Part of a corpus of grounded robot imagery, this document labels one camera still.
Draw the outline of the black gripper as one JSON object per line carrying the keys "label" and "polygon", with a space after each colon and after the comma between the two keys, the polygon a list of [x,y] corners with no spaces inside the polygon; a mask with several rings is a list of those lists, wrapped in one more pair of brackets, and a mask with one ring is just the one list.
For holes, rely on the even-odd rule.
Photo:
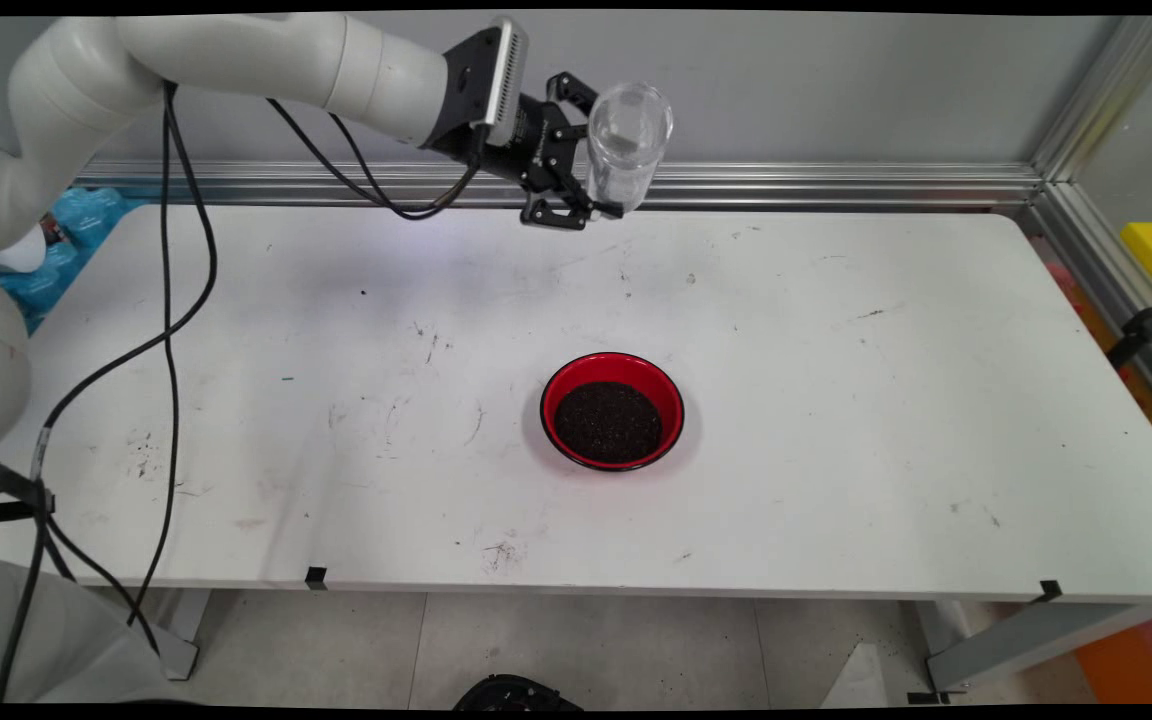
{"label": "black gripper", "polygon": [[[570,73],[547,81],[547,100],[515,94],[505,101],[505,118],[479,138],[488,100],[483,94],[454,94],[454,160],[488,176],[520,185],[525,192],[520,222],[552,232],[584,232],[594,217],[621,219],[621,202],[598,200],[573,176],[577,141],[588,137],[598,92]],[[584,123],[566,118],[563,106],[579,111]]]}

